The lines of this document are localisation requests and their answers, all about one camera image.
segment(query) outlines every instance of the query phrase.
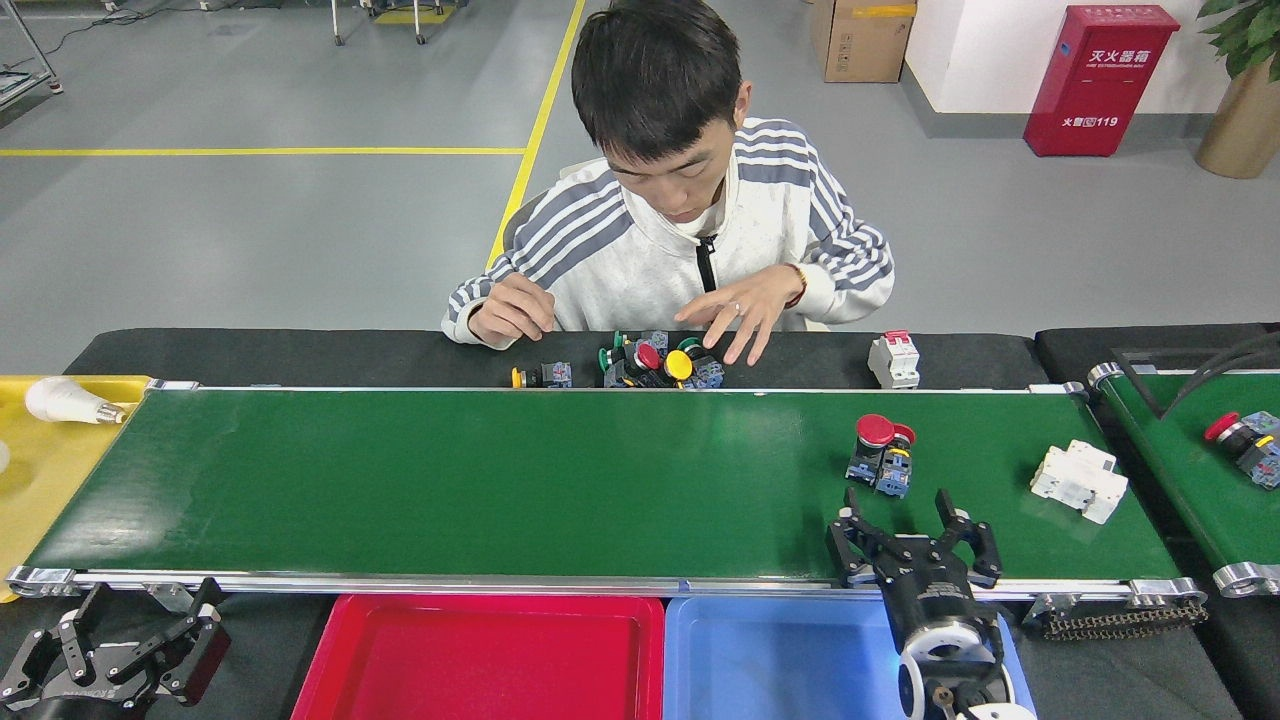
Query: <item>yellow button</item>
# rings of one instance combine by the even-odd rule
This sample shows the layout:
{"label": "yellow button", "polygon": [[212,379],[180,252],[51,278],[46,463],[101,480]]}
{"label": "yellow button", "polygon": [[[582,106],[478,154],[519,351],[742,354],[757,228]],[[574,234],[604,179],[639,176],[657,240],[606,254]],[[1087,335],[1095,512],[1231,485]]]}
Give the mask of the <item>yellow button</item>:
{"label": "yellow button", "polygon": [[667,354],[666,370],[673,379],[687,380],[694,374],[694,361],[684,350],[672,350]]}

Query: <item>white wall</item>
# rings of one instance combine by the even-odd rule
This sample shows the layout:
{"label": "white wall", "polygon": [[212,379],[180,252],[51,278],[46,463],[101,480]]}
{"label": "white wall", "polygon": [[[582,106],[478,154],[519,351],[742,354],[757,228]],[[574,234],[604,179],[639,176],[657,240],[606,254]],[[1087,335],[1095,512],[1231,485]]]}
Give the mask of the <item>white wall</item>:
{"label": "white wall", "polygon": [[[1069,0],[919,0],[906,63],[938,113],[1030,113]],[[1201,0],[1160,5],[1183,28],[1165,49],[1138,113],[1212,113],[1226,90]]]}

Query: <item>striped sleeve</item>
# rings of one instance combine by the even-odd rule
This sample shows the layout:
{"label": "striped sleeve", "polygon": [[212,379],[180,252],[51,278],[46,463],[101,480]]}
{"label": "striped sleeve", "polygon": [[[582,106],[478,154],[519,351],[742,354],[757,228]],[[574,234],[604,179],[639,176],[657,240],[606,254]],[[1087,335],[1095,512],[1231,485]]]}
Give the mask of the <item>striped sleeve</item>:
{"label": "striped sleeve", "polygon": [[471,333],[467,319],[494,284],[521,273],[550,290],[566,273],[621,237],[631,222],[612,173],[585,182],[562,181],[538,204],[529,220],[516,228],[511,247],[493,266],[449,295],[440,329],[456,342],[481,342]]}
{"label": "striped sleeve", "polygon": [[806,149],[813,188],[809,232],[817,246],[805,258],[813,296],[806,291],[797,310],[815,320],[849,323],[888,300],[893,256],[884,234],[854,214],[845,188],[827,172],[817,150],[808,142]]}
{"label": "striped sleeve", "polygon": [[849,323],[883,305],[893,290],[888,243],[854,215],[845,190],[804,131],[787,120],[753,119],[740,136],[741,179],[795,186],[790,197],[809,202],[808,249],[800,265],[808,288],[796,311],[824,323]]}

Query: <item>bracelet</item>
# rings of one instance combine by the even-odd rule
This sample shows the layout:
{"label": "bracelet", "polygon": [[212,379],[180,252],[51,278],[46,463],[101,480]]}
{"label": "bracelet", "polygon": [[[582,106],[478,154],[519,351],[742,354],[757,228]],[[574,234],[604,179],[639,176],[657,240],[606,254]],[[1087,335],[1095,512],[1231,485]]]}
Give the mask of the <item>bracelet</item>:
{"label": "bracelet", "polygon": [[804,291],[809,290],[809,281],[804,277],[804,270],[801,270],[799,265],[794,263],[783,263],[783,265],[795,270],[796,275],[800,278],[800,292],[791,300],[787,300],[786,305],[782,306],[783,310],[790,310],[800,304],[800,299],[804,297]]}

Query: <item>light bulb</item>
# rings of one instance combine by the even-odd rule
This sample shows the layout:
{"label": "light bulb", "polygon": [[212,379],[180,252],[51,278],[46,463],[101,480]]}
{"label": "light bulb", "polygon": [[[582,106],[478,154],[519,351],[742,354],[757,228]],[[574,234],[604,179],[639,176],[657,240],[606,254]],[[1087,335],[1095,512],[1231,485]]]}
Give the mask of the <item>light bulb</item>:
{"label": "light bulb", "polygon": [[123,423],[124,410],[59,375],[36,380],[27,389],[27,411],[40,420],[60,423]]}

